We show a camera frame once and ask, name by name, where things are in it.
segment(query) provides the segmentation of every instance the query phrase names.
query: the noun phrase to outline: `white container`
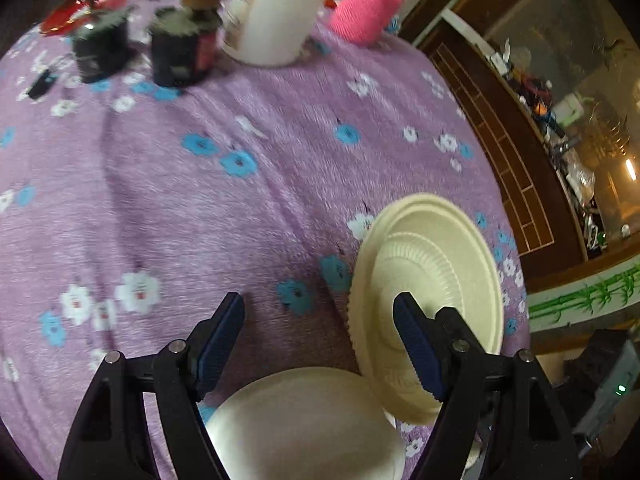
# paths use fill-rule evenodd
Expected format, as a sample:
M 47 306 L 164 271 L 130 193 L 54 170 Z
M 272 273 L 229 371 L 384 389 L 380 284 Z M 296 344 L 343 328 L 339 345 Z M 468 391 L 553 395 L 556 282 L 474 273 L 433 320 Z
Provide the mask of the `white container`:
M 256 66 L 296 60 L 324 0 L 230 0 L 225 7 L 223 50 Z

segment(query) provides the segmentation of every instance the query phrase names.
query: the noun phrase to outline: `metal screw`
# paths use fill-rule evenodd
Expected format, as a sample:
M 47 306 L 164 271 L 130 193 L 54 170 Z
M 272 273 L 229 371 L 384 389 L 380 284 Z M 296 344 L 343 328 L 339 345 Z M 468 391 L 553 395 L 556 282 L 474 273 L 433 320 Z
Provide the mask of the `metal screw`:
M 456 339 L 453 341 L 453 349 L 456 352 L 460 352 L 460 353 L 464 353 L 467 350 L 469 350 L 469 343 L 467 341 L 465 341 L 464 339 Z
M 110 365 L 114 364 L 120 358 L 120 352 L 117 350 L 111 350 L 107 355 L 104 356 L 104 360 L 107 361 Z
M 529 350 L 520 350 L 518 357 L 526 363 L 532 363 L 536 360 L 536 357 Z
M 169 343 L 169 352 L 174 354 L 179 354 L 185 348 L 187 348 L 187 343 L 185 343 L 182 339 L 176 339 Z

